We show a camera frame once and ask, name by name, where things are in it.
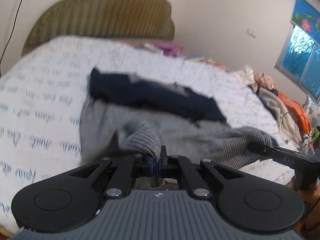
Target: white wall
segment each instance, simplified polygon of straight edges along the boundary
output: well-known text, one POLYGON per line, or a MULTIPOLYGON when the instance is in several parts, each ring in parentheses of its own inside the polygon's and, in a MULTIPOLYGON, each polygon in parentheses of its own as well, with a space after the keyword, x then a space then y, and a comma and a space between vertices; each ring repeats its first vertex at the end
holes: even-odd
MULTIPOLYGON (((295 0, 169 0, 175 42, 232 70, 245 65, 271 75, 279 90, 303 103, 306 95, 274 68, 290 29, 295 0), (246 35, 254 30, 256 38, 246 35)), ((307 0, 320 11, 320 2, 307 0)))
MULTIPOLYGON (((23 0, 13 36, 1 63, 1 73, 6 73, 20 58, 23 44, 41 14, 59 0, 23 0)), ((0 0, 0 53, 7 43, 20 0, 0 0)))

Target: black cable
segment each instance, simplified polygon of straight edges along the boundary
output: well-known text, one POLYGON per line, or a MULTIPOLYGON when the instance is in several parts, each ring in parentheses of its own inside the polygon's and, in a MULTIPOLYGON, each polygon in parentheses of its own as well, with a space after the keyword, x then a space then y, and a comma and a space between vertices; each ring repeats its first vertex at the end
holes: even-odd
POLYGON ((320 197, 318 198, 316 203, 313 205, 313 207, 311 209, 309 209, 309 211, 301 218, 300 221, 304 220, 311 213, 311 211, 315 208, 315 206, 319 203, 319 201, 320 201, 320 197))
POLYGON ((3 56, 4 56, 4 53, 5 53, 5 50, 7 49, 8 45, 9 45, 9 42, 11 40, 11 37, 12 37, 12 34, 13 34, 13 30, 14 30, 14 27, 16 25, 16 21, 17 21, 17 17, 18 17, 18 12, 19 12, 19 9, 20 9, 20 6, 22 4, 22 0, 20 1, 20 4, 19 4, 19 7, 18 7, 18 10, 17 10, 17 13, 16 13, 16 17, 14 19, 14 23, 13 23, 13 27, 12 27, 12 32, 11 32, 11 35, 10 35, 10 38, 7 42, 7 45, 4 47, 4 50, 3 50, 3 53, 2 53, 2 56, 1 56, 1 59, 0 59, 0 78, 1 78, 1 62, 2 62, 2 59, 3 59, 3 56))

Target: brown striped headboard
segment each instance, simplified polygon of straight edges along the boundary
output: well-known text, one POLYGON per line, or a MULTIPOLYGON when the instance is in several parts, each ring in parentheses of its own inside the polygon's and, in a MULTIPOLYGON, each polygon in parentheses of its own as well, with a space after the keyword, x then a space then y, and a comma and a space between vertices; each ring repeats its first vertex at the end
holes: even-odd
POLYGON ((173 40, 167 0, 62 0, 33 26, 22 55, 59 35, 173 40))

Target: gray sweater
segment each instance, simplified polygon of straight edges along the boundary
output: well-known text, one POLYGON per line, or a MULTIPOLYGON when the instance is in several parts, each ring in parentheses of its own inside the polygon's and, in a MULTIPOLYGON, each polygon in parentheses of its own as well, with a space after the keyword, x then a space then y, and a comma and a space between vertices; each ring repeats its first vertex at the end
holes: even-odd
POLYGON ((252 127, 233 129, 211 121, 194 124, 174 114, 94 101, 89 96, 81 113, 80 141, 83 164, 114 154, 119 157, 119 149, 159 160, 165 145, 169 155, 186 156, 193 163, 211 159, 235 169, 260 157, 247 150, 248 142, 272 145, 267 133, 252 127))

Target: mattress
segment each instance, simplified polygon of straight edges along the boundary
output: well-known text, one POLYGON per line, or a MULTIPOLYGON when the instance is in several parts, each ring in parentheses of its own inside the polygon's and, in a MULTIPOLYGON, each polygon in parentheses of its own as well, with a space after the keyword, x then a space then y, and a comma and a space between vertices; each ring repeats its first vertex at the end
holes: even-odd
MULTIPOLYGON (((170 58, 121 42, 61 36, 21 59, 0 80, 0 226, 16 232, 11 201, 23 187, 80 165, 80 113, 93 67, 177 82, 214 97, 231 127, 252 126, 281 147, 278 125, 246 86, 211 65, 170 58)), ((293 171, 271 160, 241 168, 286 184, 293 171)))

